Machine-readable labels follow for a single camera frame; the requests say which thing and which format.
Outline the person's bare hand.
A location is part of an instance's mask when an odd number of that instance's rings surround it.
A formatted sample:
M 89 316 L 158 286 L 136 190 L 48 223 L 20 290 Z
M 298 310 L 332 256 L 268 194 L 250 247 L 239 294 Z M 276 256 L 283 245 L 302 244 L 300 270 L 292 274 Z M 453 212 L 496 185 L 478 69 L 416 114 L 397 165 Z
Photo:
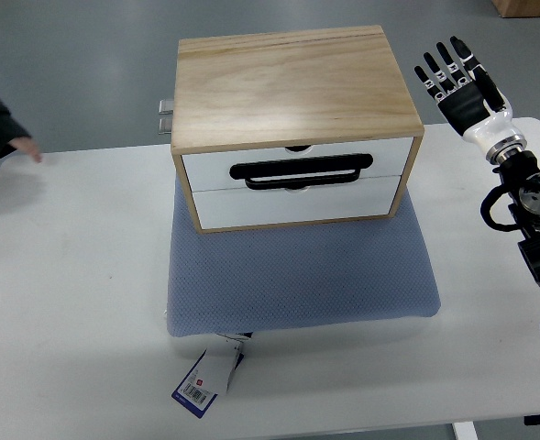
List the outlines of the person's bare hand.
M 8 145 L 32 158 L 36 163 L 42 162 L 42 154 L 37 142 L 31 137 L 15 137 L 8 142 Z

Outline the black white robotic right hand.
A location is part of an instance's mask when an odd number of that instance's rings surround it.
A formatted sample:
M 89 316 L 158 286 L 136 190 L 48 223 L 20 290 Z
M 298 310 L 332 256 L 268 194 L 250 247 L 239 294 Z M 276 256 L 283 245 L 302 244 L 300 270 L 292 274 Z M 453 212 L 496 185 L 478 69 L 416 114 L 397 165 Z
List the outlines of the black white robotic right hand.
M 508 99 L 468 45 L 455 36 L 450 44 L 454 54 L 444 43 L 436 44 L 443 65 L 426 52 L 428 68 L 416 66 L 414 72 L 457 134 L 478 146 L 490 164 L 500 165 L 524 151 L 527 140 L 512 122 Z

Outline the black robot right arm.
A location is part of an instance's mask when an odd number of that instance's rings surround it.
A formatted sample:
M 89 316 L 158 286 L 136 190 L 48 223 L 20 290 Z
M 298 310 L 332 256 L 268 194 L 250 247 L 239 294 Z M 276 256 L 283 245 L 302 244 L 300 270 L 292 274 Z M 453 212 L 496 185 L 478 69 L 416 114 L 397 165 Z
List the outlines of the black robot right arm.
M 501 184 L 494 187 L 480 206 L 484 223 L 497 231 L 520 231 L 523 240 L 518 248 L 536 284 L 540 287 L 540 169 L 534 153 L 513 144 L 494 155 L 490 163 L 500 176 Z M 503 195 L 512 199 L 508 209 L 511 224 L 496 222 L 491 209 Z

